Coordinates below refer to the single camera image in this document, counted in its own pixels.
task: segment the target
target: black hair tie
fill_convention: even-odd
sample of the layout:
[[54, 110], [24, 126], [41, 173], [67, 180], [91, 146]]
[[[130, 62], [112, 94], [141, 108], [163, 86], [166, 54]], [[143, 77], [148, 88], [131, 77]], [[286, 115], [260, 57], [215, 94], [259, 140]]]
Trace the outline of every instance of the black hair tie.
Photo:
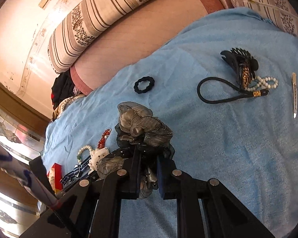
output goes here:
[[[223, 83], [227, 84], [228, 86], [230, 86], [231, 88], [235, 89], [236, 91], [239, 91], [242, 94], [239, 95], [239, 96], [232, 97], [232, 98], [227, 98], [227, 99], [214, 100], [214, 101], [207, 100], [204, 97], [202, 97], [201, 92], [200, 92], [201, 85], [206, 81], [223, 82]], [[197, 92], [198, 92], [199, 98], [204, 103], [219, 104], [219, 103], [231, 102], [231, 101], [241, 99], [241, 98], [266, 96], [266, 95], [268, 95], [269, 91], [268, 91], [268, 89], [261, 89], [261, 90], [258, 90], [258, 91], [250, 92], [250, 91], [246, 91], [246, 90], [240, 89], [239, 87], [234, 86], [232, 83], [228, 82], [227, 80], [224, 80], [224, 79], [221, 79], [221, 78], [218, 78], [218, 77], [208, 77], [208, 78], [205, 78], [205, 79], [203, 79], [199, 82], [198, 87], [197, 87]]]
[[[148, 87], [146, 87], [144, 90], [140, 90], [138, 88], [139, 83], [140, 82], [145, 82], [145, 81], [149, 81]], [[149, 76], [142, 77], [141, 79], [139, 79], [139, 80], [136, 81], [135, 86], [134, 86], [134, 90], [138, 94], [142, 94], [142, 93], [146, 93], [146, 92], [152, 90], [153, 86], [154, 86], [154, 79], [153, 79], [153, 77], [149, 77]]]

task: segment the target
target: silver screw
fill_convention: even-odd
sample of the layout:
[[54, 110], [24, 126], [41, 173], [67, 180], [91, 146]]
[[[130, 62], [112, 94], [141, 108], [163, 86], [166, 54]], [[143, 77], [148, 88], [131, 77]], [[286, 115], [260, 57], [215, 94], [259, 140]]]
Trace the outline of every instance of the silver screw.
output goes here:
[[180, 176], [180, 175], [182, 175], [182, 172], [181, 172], [181, 170], [175, 169], [175, 170], [172, 171], [172, 174], [174, 176]]
[[220, 183], [220, 181], [218, 179], [212, 178], [210, 180], [210, 184], [213, 185], [213, 186], [218, 186], [219, 183]]
[[86, 179], [81, 180], [81, 181], [79, 182], [79, 185], [80, 185], [81, 187], [85, 187], [85, 186], [87, 186], [88, 184], [89, 184], [89, 180], [86, 180]]
[[120, 169], [120, 170], [117, 171], [117, 174], [119, 176], [124, 176], [125, 174], [127, 174], [127, 171], [125, 169]]

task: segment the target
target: white wall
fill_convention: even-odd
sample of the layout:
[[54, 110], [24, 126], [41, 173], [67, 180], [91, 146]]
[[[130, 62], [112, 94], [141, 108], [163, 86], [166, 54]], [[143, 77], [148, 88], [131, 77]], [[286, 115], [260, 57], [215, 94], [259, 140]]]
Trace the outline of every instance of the white wall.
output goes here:
[[[45, 10], [38, 4], [41, 0], [7, 0], [0, 9], [0, 82], [17, 94], [22, 73], [33, 41], [53, 7], [59, 0], [52, 0]], [[71, 3], [70, 11], [81, 0]], [[26, 91], [17, 94], [34, 109], [51, 117], [51, 87], [57, 74], [52, 70], [47, 53], [40, 66], [33, 68]]]

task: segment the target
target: silver hair clip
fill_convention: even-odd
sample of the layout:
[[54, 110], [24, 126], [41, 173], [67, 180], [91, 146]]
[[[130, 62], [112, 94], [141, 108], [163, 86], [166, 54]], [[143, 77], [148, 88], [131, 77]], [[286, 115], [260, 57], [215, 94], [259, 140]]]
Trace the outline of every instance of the silver hair clip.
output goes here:
[[294, 118], [297, 115], [297, 82], [296, 82], [296, 73], [292, 73], [292, 90], [294, 93]]

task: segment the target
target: blue cloth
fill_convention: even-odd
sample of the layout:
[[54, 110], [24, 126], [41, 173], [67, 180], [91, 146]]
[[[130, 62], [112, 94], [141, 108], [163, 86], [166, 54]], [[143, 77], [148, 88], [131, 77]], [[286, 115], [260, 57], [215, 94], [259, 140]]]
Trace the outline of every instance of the blue cloth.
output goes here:
[[[217, 76], [235, 83], [235, 73], [220, 55], [232, 47], [248, 50], [258, 60], [257, 75], [274, 76], [279, 86], [266, 97], [205, 104], [196, 93], [200, 80]], [[137, 102], [173, 130], [173, 159], [179, 169], [198, 179], [218, 178], [276, 237], [283, 237], [298, 222], [292, 72], [298, 88], [296, 37], [246, 8], [215, 12], [70, 105], [47, 128], [44, 164], [50, 169], [56, 162], [64, 173], [71, 171], [78, 150], [96, 147], [107, 128], [113, 129], [106, 141], [113, 151], [117, 105]], [[137, 94], [133, 86], [143, 76], [152, 76], [155, 86]], [[201, 92], [210, 100], [236, 95], [218, 82], [205, 83]], [[176, 202], [161, 200], [157, 191], [144, 200], [122, 202], [120, 237], [176, 237], [176, 228]]]

